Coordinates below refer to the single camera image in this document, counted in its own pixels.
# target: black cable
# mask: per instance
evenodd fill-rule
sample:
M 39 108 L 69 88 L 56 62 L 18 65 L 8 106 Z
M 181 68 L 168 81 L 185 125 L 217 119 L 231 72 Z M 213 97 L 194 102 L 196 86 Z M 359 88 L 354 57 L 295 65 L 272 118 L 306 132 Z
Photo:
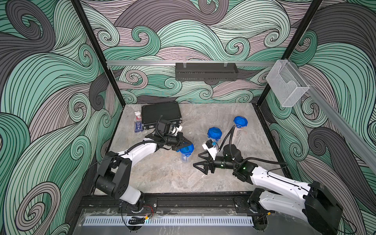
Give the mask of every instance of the black cable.
M 257 219 L 255 219 L 255 220 L 253 221 L 253 223 L 255 223 L 256 221 L 258 221 L 258 220 L 260 220 L 260 219 L 262 219 L 262 218 L 265 218 L 267 215 L 270 215 L 270 214 L 266 213 L 266 214 L 264 214 L 264 215 L 258 217 Z
M 221 143 L 221 146 L 219 147 L 218 149 L 218 152 L 221 151 L 222 147 L 223 147 L 223 144 L 226 142 L 226 139 L 227 137 L 229 137 L 229 135 L 231 134 L 231 130 L 227 133 L 226 137 L 223 139 L 222 143 Z
M 282 179 L 278 179 L 278 178 L 276 178 L 276 177 L 274 177 L 274 176 L 269 175 L 269 172 L 270 172 L 270 171 L 274 171 L 274 170 L 282 169 L 282 168 L 285 168 L 285 167 L 287 167 L 287 166 L 288 166 L 288 165 L 287 165 L 287 163 L 286 163 L 286 166 L 284 166 L 284 167 L 276 168 L 276 169 L 271 169 L 271 170 L 269 170 L 269 171 L 266 172 L 266 175 L 267 175 L 267 177 L 272 177 L 272 178 L 277 179 L 277 180 L 280 180 L 280 181 L 282 181 L 282 182 L 285 182 L 285 183 L 288 183 L 288 184 L 294 185 L 294 186 L 296 186 L 296 187 L 298 187 L 298 188 L 301 187 L 302 189 L 304 189 L 305 191 L 307 191 L 307 192 L 308 192 L 308 195 L 309 195 L 309 194 L 310 194 L 309 191 L 306 190 L 305 188 L 303 188 L 302 186 L 299 186 L 299 185 L 296 185 L 296 184 L 294 184 L 294 183 L 290 183 L 290 182 L 287 182 L 287 181 L 284 181 L 284 180 L 282 180 Z
M 132 218 L 130 220 L 128 220 L 128 223 L 130 225 L 144 224 L 145 223 L 145 217 L 132 216 Z
M 157 121 L 157 124 L 155 125 L 155 133 L 157 133 L 157 135 L 159 135 L 159 137 L 161 137 L 162 139 L 165 140 L 165 138 L 163 138 L 163 136 L 161 135 L 161 133 L 158 130 L 158 124 L 159 124 L 159 121 L 161 120 L 161 118 L 162 118 L 162 115 L 159 117 L 159 120 Z
M 347 222 L 349 222 L 350 224 L 352 224 L 352 225 L 355 227 L 355 231 L 354 231 L 354 232 L 350 232 L 350 233 L 348 233 L 348 232 L 344 232 L 344 231 L 341 231 L 341 230 L 338 230 L 338 229 L 335 229 L 335 230 L 337 230 L 337 231 L 339 231 L 339 232 L 342 232 L 342 233 L 344 233 L 344 234 L 356 234 L 356 232 L 358 231 L 358 228 L 355 226 L 355 224 L 354 224 L 353 222 L 351 222 L 350 220 L 344 218 L 344 217 L 342 217 L 342 219 L 343 219 L 343 220 L 346 220 Z
M 158 141 L 155 141 L 155 140 L 143 140 L 142 142 L 138 142 L 137 144 L 134 144 L 134 145 L 131 146 L 127 151 L 125 151 L 123 154 L 121 154 L 121 155 L 119 155 L 119 156 L 126 155 L 126 154 L 128 154 L 130 151 L 132 151 L 135 147 L 140 146 L 140 145 L 142 145 L 142 144 L 148 144 L 148 143 L 166 144 L 167 141 L 165 141 L 164 143 L 161 143 L 161 142 L 158 142 Z
M 125 221 L 123 219 L 123 202 L 121 202 L 121 211 L 120 211 L 120 214 L 121 214 L 121 220 L 123 221 L 124 225 L 127 226 L 127 224 L 125 223 Z
M 97 161 L 96 163 L 92 164 L 91 166 L 89 166 L 89 168 L 85 171 L 85 174 L 82 176 L 81 181 L 83 181 L 83 179 L 85 178 L 86 174 L 88 173 L 88 170 L 89 170 L 91 167 L 95 166 L 95 164 L 97 164 L 98 162 L 101 162 L 101 161 L 103 161 L 103 160 L 110 159 L 110 158 L 103 158 L 103 159 Z
M 231 130 L 230 130 L 230 139 L 229 139 L 229 152 L 230 152 L 230 157 L 232 160 L 235 160 L 235 157 L 234 155 L 232 154 L 232 148 L 231 148 L 231 145 L 232 145 L 232 137 L 234 135 L 234 131 L 235 131 L 235 125 L 232 126 Z
M 238 161 L 235 160 L 235 162 L 237 164 L 242 165 L 242 164 L 244 164 L 248 160 L 256 160 L 256 161 L 265 162 L 265 163 L 269 163 L 269 164 L 275 164 L 275 165 L 287 165 L 287 162 L 275 162 L 275 161 L 269 161 L 269 160 L 265 160 L 265 159 L 261 159 L 261 158 L 252 158 L 252 157 L 246 158 L 246 159 L 244 159 L 241 162 L 238 162 Z
M 269 172 L 270 172 L 270 171 L 283 169 L 283 168 L 286 168 L 287 166 L 288 166 L 288 164 L 286 164 L 284 167 L 280 167 L 280 168 L 275 168 L 275 169 L 268 170 L 266 174 L 269 175 Z

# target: white cap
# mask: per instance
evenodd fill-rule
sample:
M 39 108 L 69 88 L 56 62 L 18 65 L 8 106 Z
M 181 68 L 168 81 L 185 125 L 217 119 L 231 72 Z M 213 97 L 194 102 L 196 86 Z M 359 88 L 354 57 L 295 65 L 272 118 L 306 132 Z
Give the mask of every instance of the white cap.
M 135 112 L 135 115 L 137 116 L 137 118 L 141 118 L 141 112 L 140 111 Z

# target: blue lidded jar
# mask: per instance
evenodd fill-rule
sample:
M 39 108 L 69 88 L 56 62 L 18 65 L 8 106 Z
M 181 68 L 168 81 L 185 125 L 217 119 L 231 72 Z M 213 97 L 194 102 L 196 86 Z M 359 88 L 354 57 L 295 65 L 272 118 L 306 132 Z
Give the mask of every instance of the blue lidded jar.
M 190 162 L 191 161 L 191 154 L 194 150 L 194 146 L 193 144 L 191 144 L 190 146 L 186 146 L 184 148 L 181 148 L 179 149 L 177 152 L 181 152 L 182 154 L 182 162 Z
M 213 142 L 220 140 L 222 137 L 222 131 L 218 127 L 212 127 L 208 130 L 208 138 Z
M 234 123 L 236 125 L 235 131 L 234 131 L 234 136 L 239 136 L 241 134 L 241 131 L 243 130 L 243 128 L 248 125 L 247 119 L 245 117 L 242 117 L 242 116 L 235 117 Z

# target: white vent grille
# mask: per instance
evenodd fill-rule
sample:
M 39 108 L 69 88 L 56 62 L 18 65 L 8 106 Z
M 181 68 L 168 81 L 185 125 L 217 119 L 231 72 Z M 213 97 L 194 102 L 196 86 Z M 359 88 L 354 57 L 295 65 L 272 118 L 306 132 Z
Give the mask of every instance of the white vent grille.
M 123 216 L 127 225 L 131 216 Z M 144 226 L 253 226 L 248 216 L 160 216 L 145 221 Z M 86 216 L 83 226 L 124 226 L 121 216 Z

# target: black enclosure post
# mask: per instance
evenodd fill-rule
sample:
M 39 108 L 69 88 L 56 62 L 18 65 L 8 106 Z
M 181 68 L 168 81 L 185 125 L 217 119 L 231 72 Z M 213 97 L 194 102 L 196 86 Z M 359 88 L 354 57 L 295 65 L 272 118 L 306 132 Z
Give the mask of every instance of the black enclosure post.
M 115 94 L 116 96 L 118 97 L 119 101 L 120 101 L 120 104 L 122 105 L 122 107 L 125 106 L 125 101 L 123 99 L 123 96 L 121 95 L 121 92 L 120 92 L 120 89 L 119 87 L 117 86 L 116 84 L 116 80 L 115 80 L 115 77 L 112 73 L 112 71 L 107 67 L 107 63 L 106 63 L 106 57 L 105 55 L 103 54 L 100 46 L 99 46 L 99 43 L 95 37 L 95 34 L 94 34 L 94 31 L 93 29 L 91 28 L 91 25 L 89 23 L 89 20 L 82 8 L 82 5 L 81 5 L 81 2 L 80 0 L 71 0 L 72 2 L 72 5 L 74 7 L 74 9 L 76 10 L 76 13 L 78 15 L 78 18 L 80 19 L 81 21 L 81 24 L 83 26 L 83 28 L 85 29 L 85 32 L 91 42 L 91 45 L 93 46 L 94 48 L 94 51 L 95 53 L 97 54 L 97 57 L 99 59 L 99 62 L 102 64 L 102 67 L 107 75 L 107 78 L 108 80 L 110 81 L 111 85 L 112 85 L 112 88 L 114 89 L 115 91 Z
M 318 10 L 318 7 L 320 6 L 321 2 L 323 0 L 313 0 L 311 5 L 309 6 L 306 14 L 304 15 L 302 21 L 300 22 L 298 29 L 296 30 L 293 38 L 291 39 L 289 45 L 287 46 L 284 54 L 282 55 L 281 59 L 288 59 L 291 54 L 293 53 L 295 47 L 299 43 L 300 39 L 304 35 L 306 29 L 308 28 L 309 24 L 311 23 L 311 20 L 313 16 L 315 15 L 316 11 Z M 269 84 L 266 85 L 265 89 L 263 90 L 260 98 L 258 99 L 256 105 L 257 107 L 260 107 L 262 103 L 264 102 L 266 96 L 268 95 L 270 91 Z

